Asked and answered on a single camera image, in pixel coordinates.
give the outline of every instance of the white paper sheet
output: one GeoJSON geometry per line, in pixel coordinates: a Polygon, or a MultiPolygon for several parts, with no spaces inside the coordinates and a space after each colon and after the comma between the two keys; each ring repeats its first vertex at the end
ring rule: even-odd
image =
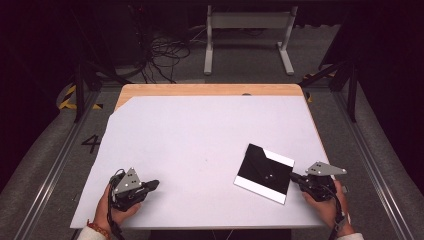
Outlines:
{"type": "Polygon", "coordinates": [[[293,182],[285,205],[233,184],[249,143],[293,159],[300,174],[328,163],[301,96],[134,97],[109,119],[71,228],[93,218],[109,178],[130,167],[160,185],[124,228],[322,225],[293,182]]]}

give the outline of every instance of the gray metal bar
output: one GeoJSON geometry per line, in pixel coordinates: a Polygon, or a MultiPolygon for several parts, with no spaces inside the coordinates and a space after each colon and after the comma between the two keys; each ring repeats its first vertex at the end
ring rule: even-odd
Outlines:
{"type": "Polygon", "coordinates": [[[350,120],[349,114],[346,111],[347,103],[343,97],[343,94],[340,92],[333,92],[333,96],[340,111],[343,113],[345,121],[348,123],[350,132],[354,136],[355,141],[361,150],[363,156],[363,158],[361,158],[362,163],[364,164],[365,169],[371,178],[371,181],[377,191],[378,196],[380,197],[381,203],[386,210],[390,221],[392,222],[398,238],[405,240],[414,239],[411,231],[409,230],[408,224],[403,218],[402,213],[400,212],[400,209],[398,208],[396,201],[393,198],[390,188],[387,186],[374,160],[374,157],[365,142],[361,130],[356,123],[352,123],[350,120]]]}
{"type": "Polygon", "coordinates": [[[50,169],[50,172],[44,180],[44,183],[41,186],[37,196],[35,197],[35,200],[30,210],[28,211],[24,221],[22,222],[18,232],[16,233],[14,238],[15,240],[30,238],[32,231],[34,230],[51,194],[53,193],[56,183],[59,180],[60,174],[62,173],[62,170],[68,161],[70,149],[73,146],[75,139],[77,138],[82,126],[84,125],[84,122],[87,119],[87,116],[92,106],[95,104],[98,95],[99,92],[90,92],[88,94],[85,106],[86,111],[81,116],[80,121],[73,124],[68,134],[68,137],[66,138],[66,141],[62,146],[62,149],[60,150],[52,168],[50,169]]]}

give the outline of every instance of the sleeve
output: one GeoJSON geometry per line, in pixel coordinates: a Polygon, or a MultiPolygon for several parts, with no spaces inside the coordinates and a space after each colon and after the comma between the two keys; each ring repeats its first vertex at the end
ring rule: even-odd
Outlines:
{"type": "Polygon", "coordinates": [[[106,240],[106,237],[90,227],[84,227],[77,240],[106,240]]]}
{"type": "Polygon", "coordinates": [[[337,240],[364,240],[364,237],[362,236],[361,233],[354,233],[354,234],[346,235],[343,237],[339,237],[337,238],[337,240]]]}

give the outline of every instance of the hand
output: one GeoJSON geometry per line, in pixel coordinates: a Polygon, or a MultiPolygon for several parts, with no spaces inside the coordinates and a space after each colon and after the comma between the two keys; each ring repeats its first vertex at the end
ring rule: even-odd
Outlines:
{"type": "MultiPolygon", "coordinates": [[[[109,195],[110,184],[105,189],[103,196],[100,198],[99,203],[97,204],[96,215],[94,216],[93,223],[97,224],[99,227],[106,230],[111,234],[111,229],[109,222],[107,221],[107,211],[108,211],[108,195],[109,195]]],[[[126,212],[121,212],[117,209],[112,208],[111,214],[113,221],[120,226],[125,219],[133,216],[141,207],[141,203],[136,203],[130,207],[126,212]]]]}
{"type": "MultiPolygon", "coordinates": [[[[343,193],[342,185],[339,181],[334,180],[334,185],[336,186],[337,190],[337,198],[340,201],[340,204],[342,206],[342,211],[345,214],[345,217],[348,217],[348,207],[347,207],[347,200],[346,196],[343,193]]],[[[305,198],[305,201],[311,205],[318,213],[318,216],[322,219],[322,221],[327,224],[328,227],[333,229],[335,224],[335,218],[336,218],[336,201],[334,198],[323,201],[323,202],[316,202],[311,195],[309,195],[306,192],[302,192],[303,197],[305,198]]],[[[353,234],[355,231],[353,230],[352,226],[349,224],[348,220],[346,219],[346,223],[343,226],[342,229],[339,230],[337,233],[337,237],[342,237],[345,235],[353,234]]]]}

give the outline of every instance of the black and white card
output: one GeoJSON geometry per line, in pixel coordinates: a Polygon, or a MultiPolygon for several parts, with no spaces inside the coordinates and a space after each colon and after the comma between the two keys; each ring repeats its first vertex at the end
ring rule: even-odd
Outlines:
{"type": "Polygon", "coordinates": [[[284,204],[294,160],[249,144],[235,185],[284,204]]]}

